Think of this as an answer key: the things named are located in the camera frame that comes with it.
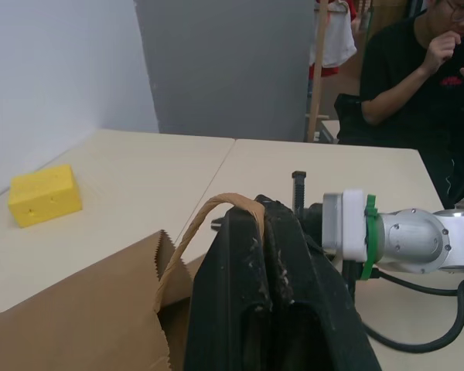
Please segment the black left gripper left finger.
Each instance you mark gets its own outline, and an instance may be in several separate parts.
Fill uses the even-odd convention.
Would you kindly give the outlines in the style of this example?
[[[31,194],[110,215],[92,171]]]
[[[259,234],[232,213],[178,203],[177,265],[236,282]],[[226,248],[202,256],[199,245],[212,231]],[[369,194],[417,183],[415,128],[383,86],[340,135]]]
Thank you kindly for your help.
[[[194,277],[183,371],[274,371],[272,316],[258,223],[235,206]]]

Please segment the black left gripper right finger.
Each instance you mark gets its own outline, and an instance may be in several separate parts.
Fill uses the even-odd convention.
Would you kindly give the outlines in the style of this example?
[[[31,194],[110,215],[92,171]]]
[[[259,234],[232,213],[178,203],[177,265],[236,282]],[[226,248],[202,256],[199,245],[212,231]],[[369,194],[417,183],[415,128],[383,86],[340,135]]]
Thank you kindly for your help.
[[[256,200],[272,299],[268,371],[381,371],[345,281],[320,245],[287,206]]]

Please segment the brown paper bag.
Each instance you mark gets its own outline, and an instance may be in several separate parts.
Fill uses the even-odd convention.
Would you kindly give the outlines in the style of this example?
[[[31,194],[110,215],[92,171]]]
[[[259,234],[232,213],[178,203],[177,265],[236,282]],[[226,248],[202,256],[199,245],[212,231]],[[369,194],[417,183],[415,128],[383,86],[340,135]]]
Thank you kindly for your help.
[[[181,244],[153,233],[0,313],[0,371],[183,371],[193,279],[181,257],[222,203],[263,240],[259,202],[214,196]]]

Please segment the yellow cheese plush toy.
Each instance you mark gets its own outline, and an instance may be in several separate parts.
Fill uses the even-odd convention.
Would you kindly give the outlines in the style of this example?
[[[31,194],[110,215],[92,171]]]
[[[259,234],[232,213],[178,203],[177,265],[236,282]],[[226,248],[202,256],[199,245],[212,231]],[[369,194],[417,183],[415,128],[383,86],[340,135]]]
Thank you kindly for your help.
[[[14,177],[8,207],[21,228],[82,210],[80,190],[71,166],[58,165]]]

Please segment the person's right hand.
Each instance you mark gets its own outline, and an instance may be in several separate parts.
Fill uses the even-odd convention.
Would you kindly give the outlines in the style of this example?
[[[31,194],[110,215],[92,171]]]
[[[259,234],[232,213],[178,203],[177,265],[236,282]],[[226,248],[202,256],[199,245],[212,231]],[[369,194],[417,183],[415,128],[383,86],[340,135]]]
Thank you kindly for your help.
[[[429,75],[436,73],[444,62],[453,57],[454,49],[460,43],[461,36],[454,31],[435,37],[428,45],[422,68]]]

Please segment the black chair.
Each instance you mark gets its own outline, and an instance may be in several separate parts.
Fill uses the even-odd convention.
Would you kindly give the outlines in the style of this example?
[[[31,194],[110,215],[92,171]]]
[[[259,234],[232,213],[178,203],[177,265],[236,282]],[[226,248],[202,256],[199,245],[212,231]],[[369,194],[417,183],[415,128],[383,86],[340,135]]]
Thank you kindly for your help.
[[[339,119],[337,139],[340,144],[361,145],[365,142],[365,132],[361,100],[358,96],[339,94],[334,103]]]

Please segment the wooden rack pole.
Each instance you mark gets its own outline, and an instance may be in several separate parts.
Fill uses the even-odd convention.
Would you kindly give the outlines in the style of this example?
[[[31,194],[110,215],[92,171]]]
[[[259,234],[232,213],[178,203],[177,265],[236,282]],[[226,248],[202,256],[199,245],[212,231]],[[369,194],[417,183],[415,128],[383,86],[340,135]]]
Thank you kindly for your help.
[[[322,58],[326,34],[326,25],[328,21],[328,4],[329,0],[320,0],[319,3],[319,20],[316,35],[316,58],[313,72],[312,99],[309,112],[309,125],[307,130],[306,141],[313,143],[315,139],[316,122],[319,115],[319,104],[321,99],[321,74]]]

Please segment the red hanging cloth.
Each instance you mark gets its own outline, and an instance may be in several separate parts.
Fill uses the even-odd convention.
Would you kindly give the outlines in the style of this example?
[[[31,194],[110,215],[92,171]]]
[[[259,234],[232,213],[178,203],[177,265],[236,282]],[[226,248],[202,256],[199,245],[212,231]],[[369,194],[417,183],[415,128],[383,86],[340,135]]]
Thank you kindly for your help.
[[[314,73],[315,73],[315,64],[312,64],[309,67],[309,80],[314,80]],[[331,77],[333,75],[337,75],[339,73],[339,67],[323,67],[321,69],[320,76],[321,77]]]

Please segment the grey partition panel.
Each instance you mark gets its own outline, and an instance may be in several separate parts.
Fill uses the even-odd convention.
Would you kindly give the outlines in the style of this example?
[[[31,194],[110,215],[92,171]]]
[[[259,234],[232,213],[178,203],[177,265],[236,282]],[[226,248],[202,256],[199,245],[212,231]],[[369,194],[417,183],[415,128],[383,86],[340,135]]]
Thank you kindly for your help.
[[[314,0],[134,0],[164,134],[302,141]]]

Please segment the person in black t-shirt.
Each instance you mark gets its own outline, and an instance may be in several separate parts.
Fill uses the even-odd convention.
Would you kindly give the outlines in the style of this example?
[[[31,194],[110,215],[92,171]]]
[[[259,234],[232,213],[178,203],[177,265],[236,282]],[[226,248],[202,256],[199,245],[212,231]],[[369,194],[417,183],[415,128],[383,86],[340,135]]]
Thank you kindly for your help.
[[[442,204],[464,180],[464,0],[429,0],[419,14],[374,35],[365,50],[360,99],[371,100],[395,87],[425,61],[429,43],[454,31],[461,43],[453,57],[432,74],[416,94],[379,125],[367,124],[379,145],[417,150]]]

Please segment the white hanging garment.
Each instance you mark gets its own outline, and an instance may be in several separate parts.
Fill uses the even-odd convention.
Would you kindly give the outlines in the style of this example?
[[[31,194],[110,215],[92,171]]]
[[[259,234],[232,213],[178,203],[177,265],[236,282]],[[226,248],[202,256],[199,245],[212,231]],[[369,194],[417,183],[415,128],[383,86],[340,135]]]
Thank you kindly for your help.
[[[351,23],[356,13],[353,0],[329,0],[322,52],[322,67],[343,65],[356,52]]]

